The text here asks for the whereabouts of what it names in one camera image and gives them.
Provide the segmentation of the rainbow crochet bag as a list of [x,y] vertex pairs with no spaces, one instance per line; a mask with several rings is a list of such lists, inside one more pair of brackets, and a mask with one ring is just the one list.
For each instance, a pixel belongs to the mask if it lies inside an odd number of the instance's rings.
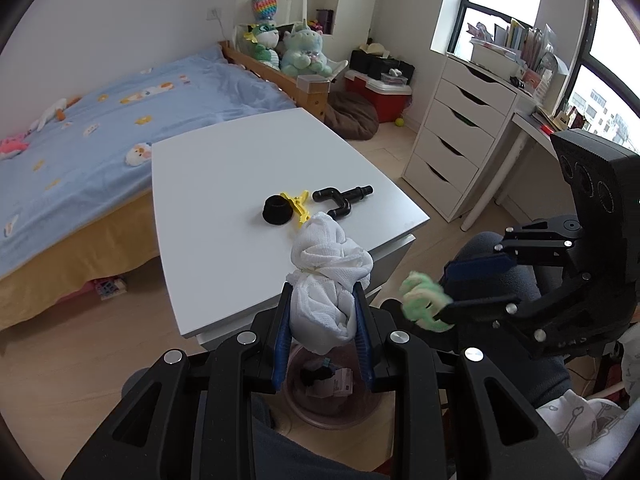
[[278,10],[278,0],[252,0],[252,11],[256,21],[272,21]]

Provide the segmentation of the pink plush toy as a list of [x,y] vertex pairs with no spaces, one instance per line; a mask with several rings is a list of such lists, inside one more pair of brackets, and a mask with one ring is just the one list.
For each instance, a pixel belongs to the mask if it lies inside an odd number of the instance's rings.
[[11,159],[29,148],[24,134],[18,136],[9,136],[0,142],[0,159]]

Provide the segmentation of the white cloth bundle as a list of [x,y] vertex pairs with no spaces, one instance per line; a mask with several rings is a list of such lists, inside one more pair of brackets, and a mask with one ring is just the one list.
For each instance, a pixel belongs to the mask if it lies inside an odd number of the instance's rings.
[[371,255],[328,214],[318,212],[296,235],[291,261],[295,270],[286,281],[293,287],[293,338],[318,356],[351,342],[357,331],[354,287],[369,286]]

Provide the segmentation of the teal unicorn plush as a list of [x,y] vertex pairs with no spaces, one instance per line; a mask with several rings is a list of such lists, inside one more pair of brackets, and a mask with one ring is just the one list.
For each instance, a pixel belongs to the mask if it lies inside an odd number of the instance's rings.
[[284,52],[280,70],[286,76],[316,75],[329,78],[332,68],[323,53],[322,36],[310,28],[306,21],[298,22],[284,33]]

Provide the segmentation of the blue blanket bed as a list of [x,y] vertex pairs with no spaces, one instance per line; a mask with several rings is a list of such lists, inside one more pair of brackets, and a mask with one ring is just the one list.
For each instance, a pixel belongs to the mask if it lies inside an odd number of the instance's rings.
[[24,151],[1,163],[2,326],[158,255],[155,143],[292,106],[212,47],[90,92],[25,136]]

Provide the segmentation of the wooden bed frame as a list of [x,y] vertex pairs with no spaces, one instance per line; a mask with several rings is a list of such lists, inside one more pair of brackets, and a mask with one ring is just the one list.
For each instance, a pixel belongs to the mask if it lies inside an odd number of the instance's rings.
[[320,122],[324,121],[331,89],[331,81],[328,78],[316,75],[292,78],[235,50],[228,40],[221,41],[219,45],[228,62],[239,65],[243,70],[248,70],[257,77],[275,84],[298,107],[303,107],[308,113],[319,119]]

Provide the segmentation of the black round cap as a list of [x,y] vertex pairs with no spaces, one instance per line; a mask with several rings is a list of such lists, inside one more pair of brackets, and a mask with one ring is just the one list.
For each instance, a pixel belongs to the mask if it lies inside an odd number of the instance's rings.
[[269,196],[262,207],[262,218],[272,226],[283,226],[293,217],[290,204],[280,195]]

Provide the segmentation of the white folding chair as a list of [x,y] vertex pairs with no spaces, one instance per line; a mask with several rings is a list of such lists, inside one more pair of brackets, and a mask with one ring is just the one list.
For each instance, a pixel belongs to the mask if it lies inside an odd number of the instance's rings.
[[[293,0],[286,0],[291,9]],[[308,0],[302,0],[302,20],[278,27],[273,20],[248,24],[236,33],[241,52],[285,76],[318,76],[329,81],[348,66],[334,62],[323,51],[323,36],[307,21]]]

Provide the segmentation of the green fluffy scrunchie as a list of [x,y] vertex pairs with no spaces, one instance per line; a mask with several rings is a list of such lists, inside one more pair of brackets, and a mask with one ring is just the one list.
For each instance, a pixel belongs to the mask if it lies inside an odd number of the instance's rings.
[[401,311],[405,318],[433,333],[445,333],[452,325],[436,320],[441,310],[452,304],[444,289],[428,275],[411,271],[400,285]]

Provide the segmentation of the red cooler box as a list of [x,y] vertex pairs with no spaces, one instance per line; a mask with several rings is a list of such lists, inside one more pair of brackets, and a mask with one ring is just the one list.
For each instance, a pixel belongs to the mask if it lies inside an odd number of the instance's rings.
[[411,101],[408,84],[386,84],[356,70],[346,70],[344,83],[348,92],[359,94],[374,106],[379,122],[396,122]]

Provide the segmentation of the yellow plastic clip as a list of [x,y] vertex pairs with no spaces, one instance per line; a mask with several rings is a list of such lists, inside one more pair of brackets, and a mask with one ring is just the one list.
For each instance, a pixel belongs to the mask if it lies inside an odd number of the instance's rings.
[[298,226],[301,228],[311,218],[311,213],[306,207],[306,201],[309,198],[309,191],[303,190],[303,192],[297,196],[281,192],[280,196],[290,204],[292,211],[298,215]]

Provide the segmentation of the white cabinet table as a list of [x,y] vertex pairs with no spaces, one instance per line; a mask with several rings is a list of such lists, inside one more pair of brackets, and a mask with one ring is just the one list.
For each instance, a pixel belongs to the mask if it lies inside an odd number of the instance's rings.
[[273,307],[303,218],[341,209],[379,289],[427,214],[302,108],[244,117],[154,144],[152,195],[181,336],[211,347]]

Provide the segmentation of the white drawer chest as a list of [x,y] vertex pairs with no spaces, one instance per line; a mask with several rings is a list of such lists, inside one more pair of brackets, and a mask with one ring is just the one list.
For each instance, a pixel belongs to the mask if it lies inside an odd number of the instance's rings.
[[445,220],[462,216],[523,100],[510,82],[449,55],[402,177]]

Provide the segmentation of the black storage bag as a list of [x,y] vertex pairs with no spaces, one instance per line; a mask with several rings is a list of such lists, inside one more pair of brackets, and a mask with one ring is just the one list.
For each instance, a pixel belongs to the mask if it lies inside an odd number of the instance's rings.
[[414,66],[410,63],[397,58],[382,58],[381,55],[367,53],[360,49],[352,50],[349,67],[355,72],[376,80],[381,80],[384,74],[390,76],[392,70],[399,70],[399,77],[405,84],[410,84],[414,74]]

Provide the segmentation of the green dragon plush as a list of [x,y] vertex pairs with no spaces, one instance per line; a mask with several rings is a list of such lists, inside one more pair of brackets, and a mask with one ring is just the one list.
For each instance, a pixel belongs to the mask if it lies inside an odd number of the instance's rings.
[[244,39],[250,44],[252,58],[274,70],[280,70],[280,58],[277,52],[280,35],[276,26],[271,23],[250,25],[244,34]]

